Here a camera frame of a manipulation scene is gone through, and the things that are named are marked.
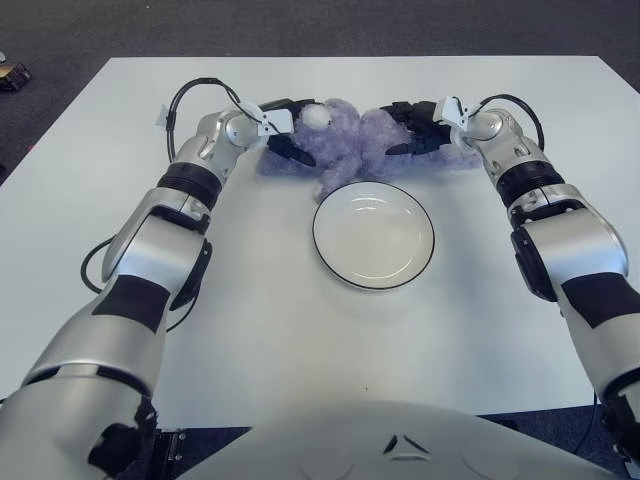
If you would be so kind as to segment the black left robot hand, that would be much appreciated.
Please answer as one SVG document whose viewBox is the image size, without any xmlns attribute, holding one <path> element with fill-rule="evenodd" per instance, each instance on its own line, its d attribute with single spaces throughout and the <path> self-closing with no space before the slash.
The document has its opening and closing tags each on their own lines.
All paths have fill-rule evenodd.
<svg viewBox="0 0 640 480">
<path fill-rule="evenodd" d="M 283 98 L 260 104 L 259 107 L 263 111 L 286 109 L 291 113 L 292 122 L 295 122 L 300 117 L 302 109 L 313 104 L 316 104 L 316 101 L 313 98 L 296 101 L 289 98 Z M 296 147 L 291 139 L 291 135 L 288 133 L 280 133 L 278 135 L 271 136 L 267 142 L 267 146 L 271 152 L 282 157 L 295 160 L 306 166 L 316 166 L 315 159 L 310 154 Z"/>
</svg>

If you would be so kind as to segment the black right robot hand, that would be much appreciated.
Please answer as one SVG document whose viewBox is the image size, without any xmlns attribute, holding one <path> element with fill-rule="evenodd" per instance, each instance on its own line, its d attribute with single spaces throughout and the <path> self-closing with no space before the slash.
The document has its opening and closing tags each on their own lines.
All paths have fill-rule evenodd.
<svg viewBox="0 0 640 480">
<path fill-rule="evenodd" d="M 450 143 L 450 127 L 440 125 L 433 120 L 436 103 L 420 101 L 416 103 L 393 102 L 383 106 L 397 123 L 402 124 L 410 133 L 410 139 L 391 146 L 387 155 L 422 155 L 438 150 Z"/>
</svg>

